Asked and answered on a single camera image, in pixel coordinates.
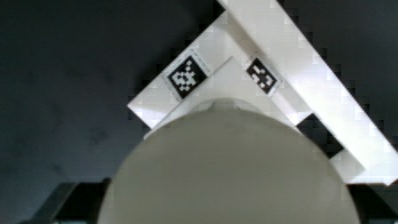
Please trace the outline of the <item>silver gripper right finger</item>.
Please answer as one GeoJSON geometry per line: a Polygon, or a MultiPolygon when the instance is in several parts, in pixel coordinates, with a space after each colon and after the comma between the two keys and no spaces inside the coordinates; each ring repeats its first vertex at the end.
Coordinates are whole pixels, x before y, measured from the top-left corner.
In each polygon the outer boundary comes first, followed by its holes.
{"type": "Polygon", "coordinates": [[[398,224],[398,213],[366,184],[348,186],[360,224],[398,224]]]}

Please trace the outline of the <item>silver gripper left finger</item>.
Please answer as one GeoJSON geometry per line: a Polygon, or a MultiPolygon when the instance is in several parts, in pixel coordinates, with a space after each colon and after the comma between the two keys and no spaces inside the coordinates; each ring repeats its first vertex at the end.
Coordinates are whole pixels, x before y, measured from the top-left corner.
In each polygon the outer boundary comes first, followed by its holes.
{"type": "Polygon", "coordinates": [[[32,218],[19,224],[97,224],[99,209],[112,179],[56,185],[32,218]]]}

